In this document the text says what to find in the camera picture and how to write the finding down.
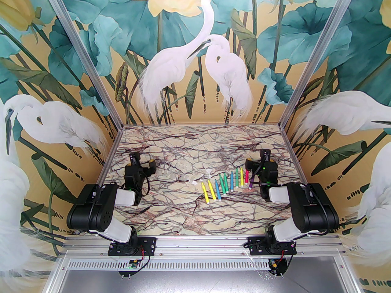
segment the teal marker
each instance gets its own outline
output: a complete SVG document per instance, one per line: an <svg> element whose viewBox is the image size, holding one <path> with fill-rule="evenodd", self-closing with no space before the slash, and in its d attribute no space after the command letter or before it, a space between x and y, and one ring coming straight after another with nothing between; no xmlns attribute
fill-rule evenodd
<svg viewBox="0 0 391 293"><path fill-rule="evenodd" d="M236 169L236 188L239 188L239 170Z"/></svg>
<svg viewBox="0 0 391 293"><path fill-rule="evenodd" d="M224 182L222 181L221 174L219 174L219 177L220 177L220 185L221 185L222 194L226 194Z"/></svg>
<svg viewBox="0 0 391 293"><path fill-rule="evenodd" d="M221 195L219 190L219 184L217 183L217 180L215 179L215 187L216 187L216 193L217 193L217 199L221 201Z"/></svg>
<svg viewBox="0 0 391 293"><path fill-rule="evenodd" d="M224 173L224 183L225 183L225 191L226 193L229 193L228 180L227 180L227 175L225 173Z"/></svg>
<svg viewBox="0 0 391 293"><path fill-rule="evenodd" d="M233 172L231 172L231 192L233 192Z"/></svg>

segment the egret beak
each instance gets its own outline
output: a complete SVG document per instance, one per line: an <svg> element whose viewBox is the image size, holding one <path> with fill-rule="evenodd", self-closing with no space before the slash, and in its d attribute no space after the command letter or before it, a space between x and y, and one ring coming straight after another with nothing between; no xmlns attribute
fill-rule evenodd
<svg viewBox="0 0 391 293"><path fill-rule="evenodd" d="M211 42L210 40L207 40L207 41L201 43L201 44L199 45L199 47L198 47L197 49L195 49L195 50L193 51L193 53L190 54L187 58L190 58L191 56L193 56L194 54L196 54L198 51L201 51L201 49L204 47L204 45L206 45L207 43L210 43L210 42Z"/></svg>
<svg viewBox="0 0 391 293"><path fill-rule="evenodd" d="M7 155L9 155L9 144L11 143L11 132L12 132L12 123L11 123L11 115L14 111L9 112L5 117L5 134L7 136Z"/></svg>
<svg viewBox="0 0 391 293"><path fill-rule="evenodd" d="M391 121L385 121L385 120L373 120L372 123L385 124L391 126Z"/></svg>

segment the black mounting plate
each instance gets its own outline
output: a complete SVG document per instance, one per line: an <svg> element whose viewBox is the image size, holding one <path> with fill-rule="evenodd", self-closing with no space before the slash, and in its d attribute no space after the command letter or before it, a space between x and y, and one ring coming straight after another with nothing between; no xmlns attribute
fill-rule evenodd
<svg viewBox="0 0 391 293"><path fill-rule="evenodd" d="M108 256L142 256L142 252L139 247L143 247L145 250L145 256L154 256L156 248L156 238L155 237L138 237L137 246L131 246L126 243L116 243L111 242L109 251L107 252Z"/></svg>
<svg viewBox="0 0 391 293"><path fill-rule="evenodd" d="M266 237L248 237L246 248L250 250L251 256L263 255L296 255L296 245L294 242L276 242L270 246L266 243Z"/></svg>

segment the marble tabletop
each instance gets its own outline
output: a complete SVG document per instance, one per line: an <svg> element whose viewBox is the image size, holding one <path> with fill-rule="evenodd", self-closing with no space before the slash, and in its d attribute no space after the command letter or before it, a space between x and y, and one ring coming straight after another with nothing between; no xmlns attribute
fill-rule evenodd
<svg viewBox="0 0 391 293"><path fill-rule="evenodd" d="M136 207L116 208L117 218L134 226L139 235L263 234L266 226L290 216L287 205L265 202L256 185L213 201L207 185L208 179L214 185L222 172L230 175L246 158L259 159L261 148L271 149L280 183L299 179L277 125L128 128L105 183L124 182L130 152L140 152L142 162L159 159L160 166L150 177L149 195Z"/></svg>

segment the painted wall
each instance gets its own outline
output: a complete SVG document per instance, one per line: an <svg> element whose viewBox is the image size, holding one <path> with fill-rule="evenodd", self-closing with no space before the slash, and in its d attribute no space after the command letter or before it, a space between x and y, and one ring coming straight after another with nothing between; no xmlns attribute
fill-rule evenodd
<svg viewBox="0 0 391 293"><path fill-rule="evenodd" d="M123 122L157 124L277 122L336 0L63 1Z"/></svg>
<svg viewBox="0 0 391 293"><path fill-rule="evenodd" d="M344 245L365 292L391 290L391 0L353 0L329 55L285 130L311 183L335 206Z"/></svg>
<svg viewBox="0 0 391 293"><path fill-rule="evenodd" d="M0 0L0 114L0 287L41 292L117 133L48 0Z"/></svg>

